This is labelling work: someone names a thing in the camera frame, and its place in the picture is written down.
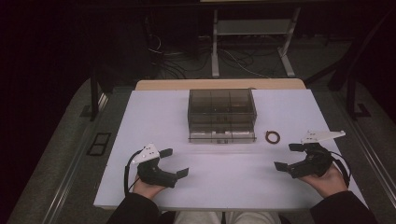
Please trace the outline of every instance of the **table surface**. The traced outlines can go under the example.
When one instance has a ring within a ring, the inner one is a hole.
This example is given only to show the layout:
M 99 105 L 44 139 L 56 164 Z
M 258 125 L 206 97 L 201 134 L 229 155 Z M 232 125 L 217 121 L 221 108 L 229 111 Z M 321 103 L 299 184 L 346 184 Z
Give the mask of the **table surface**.
M 251 87 L 271 82 L 270 86 L 274 87 L 277 81 L 284 80 L 239 81 Z M 149 83 L 158 85 L 157 81 L 149 81 L 139 83 L 137 87 L 147 90 Z M 277 171 L 274 166 L 274 161 L 295 163 L 304 159 L 304 153 L 290 152 L 288 144 L 299 143 L 308 130 L 329 131 L 312 92 L 302 88 L 252 92 L 258 113 L 257 141 L 217 145 L 189 143 L 188 90 L 133 91 L 94 205 L 103 208 L 118 206 L 124 197 L 124 166 L 133 153 L 148 143 L 153 143 L 159 150 L 169 147 L 174 150 L 174 155 L 160 160 L 159 166 L 163 170 L 174 173 L 190 167 L 189 175 L 178 180 L 174 189 L 166 189 L 157 196 L 155 203 L 162 210 L 293 211 L 318 203 L 321 198 L 311 187 Z M 269 144 L 264 140 L 266 131 L 277 131 L 281 141 L 276 145 Z M 339 153 L 333 140 L 321 144 Z M 135 173 L 136 166 L 132 166 L 130 180 L 134 179 Z M 350 190 L 364 202 L 353 178 Z
M 257 89 L 257 90 L 304 90 L 299 78 L 246 78 L 246 79 L 177 79 L 141 80 L 137 91 L 170 91 L 192 89 Z

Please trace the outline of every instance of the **black sleeve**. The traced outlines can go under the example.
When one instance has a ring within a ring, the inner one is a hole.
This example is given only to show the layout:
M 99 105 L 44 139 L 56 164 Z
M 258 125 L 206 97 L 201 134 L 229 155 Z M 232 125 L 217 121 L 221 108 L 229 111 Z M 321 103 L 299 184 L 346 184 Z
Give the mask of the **black sleeve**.
M 373 213 L 352 191 L 329 196 L 310 211 L 316 224 L 377 224 Z
M 158 215 L 158 207 L 152 200 L 139 194 L 129 193 L 107 223 L 152 224 L 157 223 Z

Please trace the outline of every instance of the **wire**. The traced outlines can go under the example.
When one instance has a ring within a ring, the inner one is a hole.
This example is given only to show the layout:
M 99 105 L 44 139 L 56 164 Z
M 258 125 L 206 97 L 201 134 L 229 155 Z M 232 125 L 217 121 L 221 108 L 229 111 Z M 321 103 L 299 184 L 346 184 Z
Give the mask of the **wire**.
M 343 161 L 346 163 L 347 169 L 349 170 L 348 177 L 350 178 L 351 175 L 352 175 L 352 170 L 351 170 L 351 167 L 350 167 L 350 165 L 349 165 L 349 162 L 348 162 L 343 156 L 341 156 L 340 154 L 338 154 L 338 153 L 336 153 L 336 152 L 332 152 L 332 151 L 330 151 L 330 152 L 331 152 L 332 154 L 335 154 L 335 155 L 339 156 L 341 159 L 343 159 Z
M 239 65 L 239 67 L 241 67 L 243 70 L 249 72 L 250 74 L 253 74 L 253 75 L 256 75 L 256 76 L 259 76 L 259 77 L 270 78 L 270 77 L 268 77 L 268 76 L 265 76 L 265 75 L 258 74 L 258 73 L 252 72 L 252 71 L 250 71 L 250 70 L 247 70 L 244 66 L 242 66 L 242 65 L 235 59 L 235 57 L 234 57 L 230 52 L 228 52 L 228 51 L 225 50 L 225 49 L 219 49 L 219 50 L 224 51 L 224 52 L 226 52 L 227 54 L 229 54 L 229 55 L 235 60 L 236 64 Z
M 166 66 L 160 65 L 160 67 L 161 67 L 162 69 L 166 70 L 166 72 L 168 72 L 168 73 L 170 73 L 171 75 L 173 75 L 175 78 L 180 79 L 180 78 L 178 77 L 178 75 L 177 75 L 175 72 L 173 72 L 172 70 L 170 70 L 170 69 L 167 68 Z
M 186 75 L 184 74 L 184 71 L 180 71 L 180 70 L 177 68 L 177 66 L 172 66 L 172 65 L 167 64 L 167 63 L 164 63 L 163 65 L 167 66 L 168 68 L 174 69 L 175 71 L 177 71 L 178 73 L 180 73 L 180 74 L 183 76 L 184 79 L 187 79 Z
M 230 66 L 230 67 L 238 68 L 238 69 L 239 69 L 239 66 L 234 66 L 233 64 L 228 63 L 228 62 L 226 61 L 226 59 L 225 59 L 224 57 L 221 56 L 220 53 L 221 53 L 221 51 L 218 52 L 219 58 L 220 58 L 225 64 L 227 64 L 227 65 Z
M 148 49 L 148 50 L 151 52 L 154 52 L 154 53 L 163 54 L 163 52 L 155 50 L 155 49 Z
M 164 56 L 173 56 L 173 55 L 182 55 L 184 52 L 172 52 L 172 53 L 165 53 Z
M 134 184 L 135 184 L 139 179 L 140 179 L 140 177 L 138 177 L 138 178 L 136 179 L 136 181 L 131 185 L 131 187 L 128 188 L 128 191 L 131 190 L 131 188 L 134 186 Z
M 158 39 L 158 47 L 156 49 L 160 49 L 160 47 L 161 47 L 161 39 L 160 39 L 160 37 L 157 36 L 157 35 L 152 35 L 152 36 L 154 36 L 154 37 L 156 37 Z
M 179 64 L 177 64 L 177 63 L 173 63 L 172 61 L 165 60 L 165 64 L 168 65 L 168 66 L 171 66 L 171 67 L 178 67 L 178 68 L 180 68 L 181 70 L 186 71 L 186 69 L 182 68 L 182 67 L 181 67 Z
M 265 42 L 265 41 L 264 41 L 264 39 L 262 38 L 262 41 L 260 42 L 259 46 L 255 47 L 255 49 L 254 49 L 253 52 L 251 52 L 251 53 L 247 53 L 245 50 L 235 50 L 235 51 L 238 52 L 238 53 L 240 53 L 240 54 L 247 55 L 247 56 L 244 57 L 244 58 L 239 58 L 239 59 L 241 59 L 241 60 L 246 59 L 246 58 L 250 58 L 250 57 L 252 57 L 252 56 L 256 56 L 256 57 L 269 56 L 269 55 L 274 54 L 274 53 L 277 52 L 277 49 L 276 49 L 276 50 L 274 50 L 274 51 L 270 51 L 269 53 L 256 54 L 256 53 L 259 51 L 259 48 L 262 47 L 262 46 L 264 45 L 264 42 Z M 234 44 L 236 47 L 239 45 L 239 43 L 236 43 L 236 41 L 232 41 L 232 44 Z
M 128 160 L 128 162 L 127 162 L 127 164 L 126 164 L 126 166 L 125 166 L 125 171 L 124 171 L 124 193 L 125 193 L 125 196 L 127 195 L 127 193 L 129 192 L 129 189 L 131 189 L 131 187 L 134 185 L 134 183 L 136 183 L 136 181 L 132 184 L 132 186 L 131 187 L 129 187 L 128 188 L 128 180 L 129 180 L 129 169 L 130 169 L 130 165 L 131 165 L 131 162 L 132 162 L 132 160 L 134 159 L 134 157 L 135 156 L 137 156 L 141 151 L 142 151 L 143 149 L 141 149 L 141 150 L 138 150 L 138 151 L 136 151 L 136 153 L 134 153 L 134 155 L 132 155 L 132 157 Z
M 225 49 L 219 49 L 219 52 L 221 52 L 221 51 L 224 51 L 224 52 L 226 52 L 227 54 L 226 54 L 226 58 L 225 59 L 227 59 L 227 60 L 230 60 L 231 62 L 233 62 L 233 63 L 239 63 L 240 65 L 242 65 L 242 66 L 244 66 L 244 67 L 248 67 L 249 65 L 252 65 L 253 63 L 254 63 L 254 59 L 252 58 L 252 57 L 250 57 L 250 60 L 251 60 L 251 62 L 249 63 L 249 62 L 246 62 L 245 60 L 243 60 L 243 59 L 239 59 L 239 58 L 236 58 L 235 56 L 233 56 L 231 53 L 230 53 L 230 51 L 227 51 L 227 50 L 225 50 Z M 234 67 L 234 68 L 239 68 L 239 66 L 233 66 L 233 65 L 231 65 L 231 64 L 229 64 L 229 63 L 227 63 L 228 65 L 230 65 L 231 67 Z

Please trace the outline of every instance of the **hand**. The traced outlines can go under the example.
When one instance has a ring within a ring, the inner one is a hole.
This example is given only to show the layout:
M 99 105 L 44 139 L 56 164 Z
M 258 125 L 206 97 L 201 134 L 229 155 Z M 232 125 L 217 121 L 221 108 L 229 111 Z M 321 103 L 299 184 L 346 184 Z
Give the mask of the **hand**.
M 132 192 L 140 194 L 150 200 L 153 200 L 155 195 L 157 195 L 161 190 L 166 189 L 166 187 L 163 186 L 146 184 L 141 179 L 139 179 L 138 175 L 136 175 L 134 181 L 136 181 L 136 183 L 134 183 L 134 189 Z
M 347 191 L 344 178 L 334 164 L 321 177 L 317 175 L 306 175 L 299 179 L 311 185 L 323 198 L 327 198 L 338 192 Z

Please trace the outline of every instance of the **brown ring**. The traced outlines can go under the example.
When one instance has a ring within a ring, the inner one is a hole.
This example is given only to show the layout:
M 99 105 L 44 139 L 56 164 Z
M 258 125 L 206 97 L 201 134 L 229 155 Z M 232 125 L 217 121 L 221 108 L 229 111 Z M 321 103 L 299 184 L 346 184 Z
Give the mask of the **brown ring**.
M 277 137 L 276 141 L 271 141 L 269 139 L 270 134 L 276 135 L 276 137 Z M 277 133 L 275 131 L 267 131 L 267 133 L 265 134 L 265 140 L 267 140 L 267 142 L 269 142 L 271 144 L 277 144 L 280 141 L 280 135 L 279 135 L 279 133 Z

